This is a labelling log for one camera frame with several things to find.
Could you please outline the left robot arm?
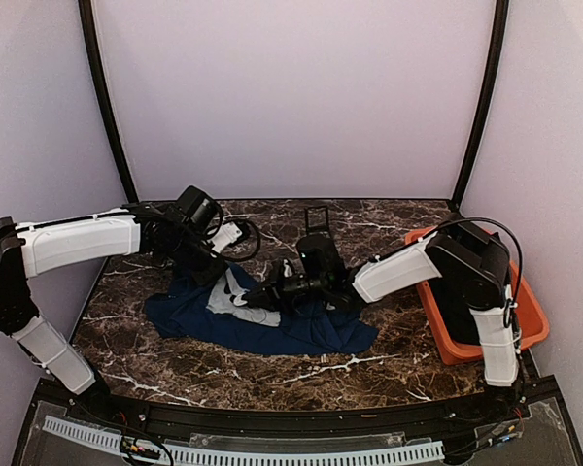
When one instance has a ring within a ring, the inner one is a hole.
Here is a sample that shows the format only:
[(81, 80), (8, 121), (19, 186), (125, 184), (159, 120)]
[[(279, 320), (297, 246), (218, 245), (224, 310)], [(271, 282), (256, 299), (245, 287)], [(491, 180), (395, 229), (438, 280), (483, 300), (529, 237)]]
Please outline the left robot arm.
[(188, 269), (200, 285), (223, 275), (223, 251), (242, 235), (221, 206), (190, 186), (178, 200), (126, 204), (110, 211), (41, 223), (0, 218), (0, 333), (15, 340), (70, 392), (97, 423), (118, 414), (86, 359), (33, 302), (30, 279), (100, 258), (155, 252)]

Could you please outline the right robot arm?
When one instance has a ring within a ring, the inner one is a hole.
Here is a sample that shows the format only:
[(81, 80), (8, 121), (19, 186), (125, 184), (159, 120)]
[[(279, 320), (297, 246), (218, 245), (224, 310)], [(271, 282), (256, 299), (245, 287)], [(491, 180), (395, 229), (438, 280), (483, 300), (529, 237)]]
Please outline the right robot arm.
[(266, 280), (234, 302), (290, 312), (298, 298), (311, 296), (351, 311), (405, 287), (441, 280), (474, 321), (485, 381), (491, 386), (477, 398), (476, 412), (496, 421), (514, 404), (509, 386), (519, 374), (515, 309), (521, 281), (511, 277), (509, 251), (500, 236), (478, 227), (478, 221), (476, 217), (443, 221), (417, 240), (357, 268), (345, 266), (327, 228), (311, 228), (296, 244), (302, 272), (282, 260)]

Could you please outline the black brooch box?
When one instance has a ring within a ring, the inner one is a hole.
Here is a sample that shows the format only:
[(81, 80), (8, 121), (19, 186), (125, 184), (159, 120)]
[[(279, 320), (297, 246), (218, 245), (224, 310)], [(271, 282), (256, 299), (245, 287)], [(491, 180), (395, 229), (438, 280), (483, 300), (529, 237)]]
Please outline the black brooch box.
[(304, 209), (305, 233), (329, 233), (328, 205), (311, 206)]

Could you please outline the blue printed t-shirt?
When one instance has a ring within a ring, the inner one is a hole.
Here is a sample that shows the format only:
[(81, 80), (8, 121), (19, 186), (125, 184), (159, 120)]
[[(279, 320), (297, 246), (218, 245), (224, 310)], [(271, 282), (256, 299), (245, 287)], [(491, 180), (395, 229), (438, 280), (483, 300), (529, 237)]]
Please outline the blue printed t-shirt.
[(235, 264), (208, 286), (178, 269), (166, 292), (145, 301), (145, 314), (163, 338), (190, 337), (266, 356), (359, 354), (378, 336), (378, 329), (361, 322), (358, 312), (330, 310), (316, 300), (298, 306), (292, 315), (233, 303), (256, 284)]

